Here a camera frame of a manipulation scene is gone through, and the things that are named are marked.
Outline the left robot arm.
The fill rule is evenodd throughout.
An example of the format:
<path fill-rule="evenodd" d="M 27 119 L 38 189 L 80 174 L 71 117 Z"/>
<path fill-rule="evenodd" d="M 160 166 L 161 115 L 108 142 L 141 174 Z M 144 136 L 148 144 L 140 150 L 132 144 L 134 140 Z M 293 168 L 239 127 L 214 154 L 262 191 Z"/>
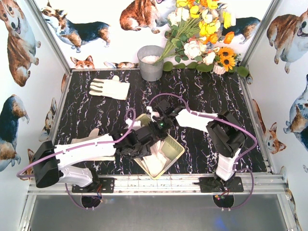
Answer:
<path fill-rule="evenodd" d="M 52 141 L 46 141 L 32 158 L 36 187 L 47 188 L 59 182 L 81 188 L 98 184 L 94 171 L 75 164 L 116 155 L 132 159 L 151 155 L 151 146 L 159 140 L 158 132 L 157 123 L 152 120 L 146 125 L 133 120 L 127 129 L 75 144 L 55 146 Z"/>

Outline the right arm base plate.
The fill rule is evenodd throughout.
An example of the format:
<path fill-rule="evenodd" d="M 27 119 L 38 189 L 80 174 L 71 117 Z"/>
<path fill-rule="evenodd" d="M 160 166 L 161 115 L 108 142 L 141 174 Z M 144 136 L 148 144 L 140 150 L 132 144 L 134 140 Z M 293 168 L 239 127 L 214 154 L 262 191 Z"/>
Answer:
<path fill-rule="evenodd" d="M 228 181 L 215 179 L 214 177 L 200 177 L 198 185 L 202 193 L 223 193 L 229 190 L 231 193 L 241 193 L 244 191 L 242 179 L 234 177 Z"/>

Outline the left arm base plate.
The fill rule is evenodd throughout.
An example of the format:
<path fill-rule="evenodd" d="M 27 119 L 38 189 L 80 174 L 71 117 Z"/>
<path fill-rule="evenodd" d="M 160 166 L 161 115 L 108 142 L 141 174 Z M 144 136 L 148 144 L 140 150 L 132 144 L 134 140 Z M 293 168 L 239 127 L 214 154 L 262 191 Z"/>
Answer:
<path fill-rule="evenodd" d="M 73 193 L 113 193 L 115 178 L 99 178 L 98 182 L 93 182 L 86 187 L 72 186 Z"/>

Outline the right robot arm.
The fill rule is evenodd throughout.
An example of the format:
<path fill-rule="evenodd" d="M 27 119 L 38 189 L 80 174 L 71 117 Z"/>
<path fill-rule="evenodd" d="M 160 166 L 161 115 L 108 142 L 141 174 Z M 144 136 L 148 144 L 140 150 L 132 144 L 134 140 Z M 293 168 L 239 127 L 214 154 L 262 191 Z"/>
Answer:
<path fill-rule="evenodd" d="M 230 180 L 234 174 L 234 161 L 247 139 L 245 133 L 239 130 L 240 124 L 230 111 L 221 114 L 201 113 L 188 110 L 184 106 L 172 107 L 163 100 L 156 107 L 147 106 L 153 122 L 159 128 L 166 128 L 167 123 L 178 124 L 204 131 L 210 136 L 215 150 L 218 152 L 218 166 L 215 174 L 223 181 Z"/>

